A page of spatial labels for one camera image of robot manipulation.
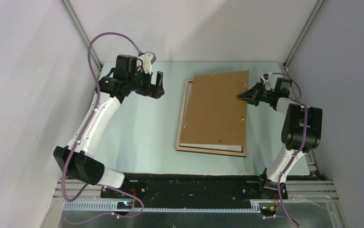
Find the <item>brown cardboard backing board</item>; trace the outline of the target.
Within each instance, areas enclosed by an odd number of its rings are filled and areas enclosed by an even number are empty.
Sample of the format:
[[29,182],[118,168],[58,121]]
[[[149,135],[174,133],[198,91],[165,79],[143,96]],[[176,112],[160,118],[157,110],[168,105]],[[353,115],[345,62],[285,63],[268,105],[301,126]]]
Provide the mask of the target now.
[[246,143],[246,92],[249,71],[193,77],[181,143],[243,146]]

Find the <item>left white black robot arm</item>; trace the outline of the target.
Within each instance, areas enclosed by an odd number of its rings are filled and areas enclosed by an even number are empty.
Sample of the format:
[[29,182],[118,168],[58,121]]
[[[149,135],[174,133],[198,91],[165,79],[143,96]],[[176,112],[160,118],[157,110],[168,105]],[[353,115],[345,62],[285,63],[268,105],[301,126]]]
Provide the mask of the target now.
[[106,167],[94,159],[101,136],[116,110],[131,93],[154,99],[164,95],[163,73],[158,71],[152,84],[152,66],[156,55],[145,52],[139,56],[119,55],[115,67],[98,80],[99,92],[95,92],[87,115],[80,128],[65,147],[57,146],[53,152],[65,177],[89,185],[112,187],[120,198],[130,194],[131,185],[124,181],[125,175]]

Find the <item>wooden picture frame with glass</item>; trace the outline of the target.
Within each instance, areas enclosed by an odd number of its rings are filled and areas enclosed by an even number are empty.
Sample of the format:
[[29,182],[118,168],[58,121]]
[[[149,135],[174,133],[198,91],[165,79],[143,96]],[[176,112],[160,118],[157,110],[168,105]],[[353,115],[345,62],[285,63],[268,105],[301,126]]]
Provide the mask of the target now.
[[193,147],[183,147],[180,146],[180,139],[182,135],[182,129],[184,127],[184,115],[185,109],[187,107],[187,93],[190,91],[191,84],[193,83],[193,79],[186,79],[184,89],[183,89],[183,99],[181,105],[181,113],[179,117],[178,130],[176,136],[176,144],[175,150],[179,152],[192,152],[192,153],[203,153],[203,154],[212,154],[212,155],[221,155],[221,156],[232,156],[232,157],[247,157],[247,144],[245,143],[243,146],[240,146],[240,151],[226,151],[226,150],[215,150],[215,149],[206,149],[206,148],[193,148]]

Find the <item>landscape photo print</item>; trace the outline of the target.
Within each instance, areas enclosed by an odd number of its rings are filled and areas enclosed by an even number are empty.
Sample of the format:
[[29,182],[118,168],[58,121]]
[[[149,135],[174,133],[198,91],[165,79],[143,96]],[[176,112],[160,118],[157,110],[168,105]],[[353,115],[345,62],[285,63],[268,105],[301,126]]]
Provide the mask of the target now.
[[[191,94],[191,88],[190,91],[187,93],[187,101],[189,102],[189,98],[188,96]],[[226,151],[240,151],[240,146],[239,145],[210,145],[210,144],[189,144],[189,143],[181,143],[180,142],[180,146],[183,147],[193,147],[193,148],[206,148],[206,149],[215,149],[215,150],[226,150]]]

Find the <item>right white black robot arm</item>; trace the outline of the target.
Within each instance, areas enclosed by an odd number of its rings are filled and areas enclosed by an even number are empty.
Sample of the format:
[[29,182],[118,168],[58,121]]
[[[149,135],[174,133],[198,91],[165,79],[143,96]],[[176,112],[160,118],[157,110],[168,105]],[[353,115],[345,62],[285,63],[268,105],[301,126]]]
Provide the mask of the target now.
[[268,83],[268,75],[264,74],[260,82],[236,96],[253,106],[258,106],[261,102],[267,103],[275,111],[285,115],[280,152],[259,176],[257,193],[264,199],[281,190],[295,163],[319,146],[323,120],[321,108],[309,107],[298,98],[290,97],[290,89],[294,83],[291,78],[278,77],[275,87],[270,89],[266,88]]

